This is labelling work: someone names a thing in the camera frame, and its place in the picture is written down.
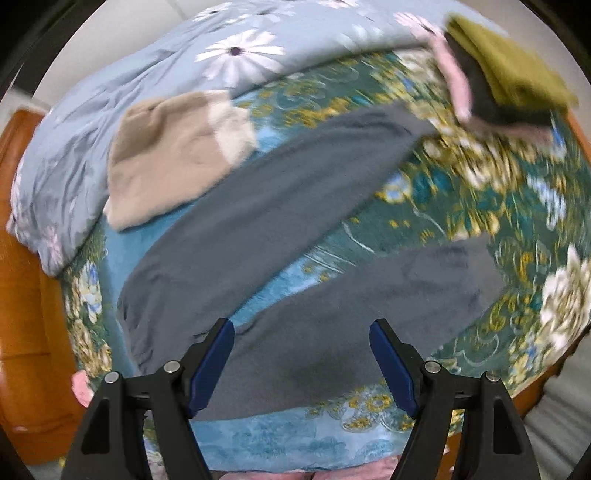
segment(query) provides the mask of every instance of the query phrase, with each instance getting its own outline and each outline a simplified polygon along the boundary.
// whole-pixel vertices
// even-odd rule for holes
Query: blue gripper pad
[[[396,405],[404,410],[409,417],[414,418],[419,410],[419,405],[415,400],[416,385],[404,366],[404,362],[380,326],[379,320],[373,322],[369,328],[369,346]]]
[[[207,407],[233,347],[234,325],[226,319],[191,379],[189,413],[192,417]]]

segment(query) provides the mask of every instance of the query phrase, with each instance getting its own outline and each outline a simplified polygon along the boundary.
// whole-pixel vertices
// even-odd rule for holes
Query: gray pants
[[[118,317],[152,373],[230,317],[359,208],[410,155],[427,121],[394,104],[322,123],[231,173],[146,253]]]
[[[382,375],[369,326],[386,318],[422,356],[456,337],[500,295],[488,235],[403,250],[288,297],[238,327],[234,349],[198,420],[312,405]]]

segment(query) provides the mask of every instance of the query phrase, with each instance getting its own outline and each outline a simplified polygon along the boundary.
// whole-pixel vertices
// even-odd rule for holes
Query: black cloth
[[[494,125],[530,124],[551,127],[550,110],[528,110],[498,105],[478,62],[449,34],[445,34],[460,68],[466,75],[472,91],[472,114]]]

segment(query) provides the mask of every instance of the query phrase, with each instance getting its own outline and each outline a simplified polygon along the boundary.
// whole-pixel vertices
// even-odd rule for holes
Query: orange wooden furniture
[[[28,465],[65,455],[84,414],[59,282],[4,229],[12,179],[42,118],[20,110],[0,137],[0,424]]]

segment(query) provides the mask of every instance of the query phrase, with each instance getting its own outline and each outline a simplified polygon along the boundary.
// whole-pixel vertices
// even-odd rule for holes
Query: beige cloth
[[[111,146],[107,221],[119,231],[194,200],[254,149],[248,110],[232,106],[224,90],[140,102]]]

